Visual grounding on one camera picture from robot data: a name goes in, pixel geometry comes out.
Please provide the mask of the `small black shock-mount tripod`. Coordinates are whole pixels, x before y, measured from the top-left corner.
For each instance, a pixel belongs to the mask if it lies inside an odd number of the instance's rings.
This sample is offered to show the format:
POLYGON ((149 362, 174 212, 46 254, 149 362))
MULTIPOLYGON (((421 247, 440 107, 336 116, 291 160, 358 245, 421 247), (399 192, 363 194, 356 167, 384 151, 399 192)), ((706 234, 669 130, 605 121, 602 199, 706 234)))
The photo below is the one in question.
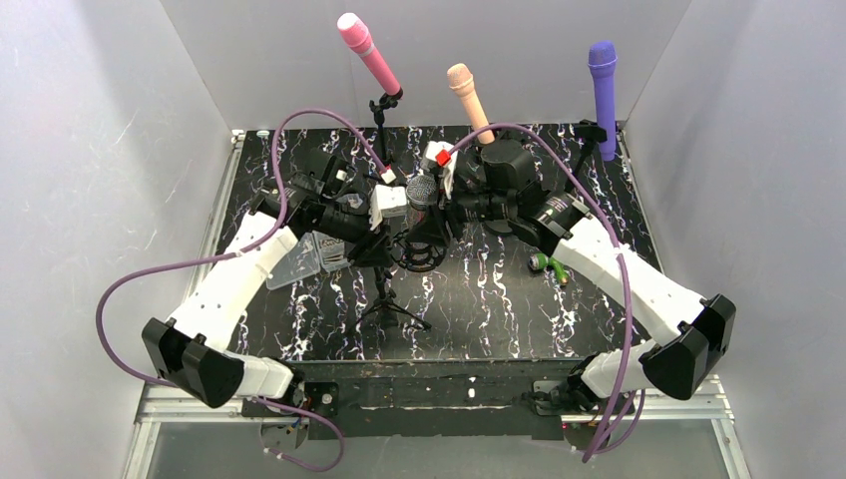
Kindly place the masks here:
POLYGON ((391 227, 384 228, 390 228, 393 235, 392 257, 394 262, 390 267, 356 267, 352 265, 355 269, 368 271, 374 286, 374 296, 369 305, 355 318, 353 328, 357 331, 396 328, 414 332, 428 332, 433 328, 433 324, 422 313, 413 311, 400 300, 398 291, 400 277, 398 273, 400 271, 419 272, 420 270, 426 272, 430 265, 426 263, 422 266, 415 263, 409 265, 407 257, 404 255, 404 249, 401 250, 399 255, 396 254, 399 242, 404 239, 404 236, 400 235, 397 238, 391 227))

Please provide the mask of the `rhinestone glitter microphone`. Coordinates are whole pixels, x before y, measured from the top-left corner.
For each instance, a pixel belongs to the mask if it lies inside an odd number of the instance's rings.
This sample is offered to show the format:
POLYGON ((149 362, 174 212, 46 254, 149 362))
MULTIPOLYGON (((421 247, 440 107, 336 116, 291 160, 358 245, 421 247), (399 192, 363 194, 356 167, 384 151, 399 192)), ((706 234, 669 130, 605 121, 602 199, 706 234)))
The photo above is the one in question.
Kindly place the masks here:
POLYGON ((405 223, 407 239, 411 242, 424 243, 432 234, 434 218, 432 208, 436 205, 438 186, 432 176, 418 175, 411 178, 406 186, 407 209, 405 223))

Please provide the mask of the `tall black tripod stand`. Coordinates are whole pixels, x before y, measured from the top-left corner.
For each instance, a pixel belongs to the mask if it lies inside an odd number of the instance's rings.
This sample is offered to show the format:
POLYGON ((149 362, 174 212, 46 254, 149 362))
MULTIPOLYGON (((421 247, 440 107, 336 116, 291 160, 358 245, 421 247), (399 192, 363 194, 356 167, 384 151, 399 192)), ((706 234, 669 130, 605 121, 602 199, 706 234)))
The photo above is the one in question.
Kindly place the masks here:
POLYGON ((378 100, 370 100, 368 107, 372 113, 374 123, 376 125, 376 133, 377 133, 377 140, 378 146, 380 150, 380 158, 382 163, 386 167, 390 167, 393 163, 393 157, 391 156, 388 145, 387 145, 387 135, 385 132, 385 112, 396 108, 398 106, 399 101, 403 97, 403 90, 399 89, 396 94, 388 94, 384 93, 378 100))

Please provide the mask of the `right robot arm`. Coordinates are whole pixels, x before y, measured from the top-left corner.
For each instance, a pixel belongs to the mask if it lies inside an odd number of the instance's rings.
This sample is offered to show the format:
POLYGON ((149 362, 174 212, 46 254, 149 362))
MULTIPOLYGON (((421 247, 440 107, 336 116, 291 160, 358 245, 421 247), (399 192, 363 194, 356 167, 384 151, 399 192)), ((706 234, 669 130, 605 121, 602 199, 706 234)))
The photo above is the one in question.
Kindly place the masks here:
POLYGON ((422 212, 411 243, 447 247, 470 223, 499 222, 523 243, 573 268, 620 305, 630 305, 649 340, 589 356, 576 366, 558 397, 588 408, 621 392, 655 388, 687 400, 727 351, 735 304, 722 294, 705 298, 665 276, 638 254, 612 241, 588 206, 562 190, 542 186, 531 154, 517 140, 482 147, 477 179, 464 170, 452 145, 431 142, 422 174, 406 187, 422 212))

